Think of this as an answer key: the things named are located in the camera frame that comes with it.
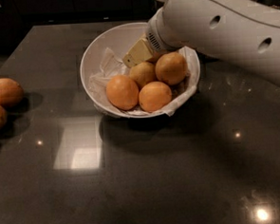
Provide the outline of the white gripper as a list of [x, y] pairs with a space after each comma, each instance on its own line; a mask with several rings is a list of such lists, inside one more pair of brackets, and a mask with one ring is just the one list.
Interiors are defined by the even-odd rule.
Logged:
[[182, 43], [164, 22], [163, 8], [159, 8], [148, 21], [145, 34], [146, 37], [140, 38], [122, 58], [129, 68], [151, 59], [154, 51], [161, 53], [182, 48]]

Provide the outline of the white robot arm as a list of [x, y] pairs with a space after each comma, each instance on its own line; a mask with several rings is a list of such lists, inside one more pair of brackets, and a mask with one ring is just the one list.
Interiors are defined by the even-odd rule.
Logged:
[[280, 87], [280, 9], [258, 0], [164, 0], [122, 61], [131, 67], [182, 47]]

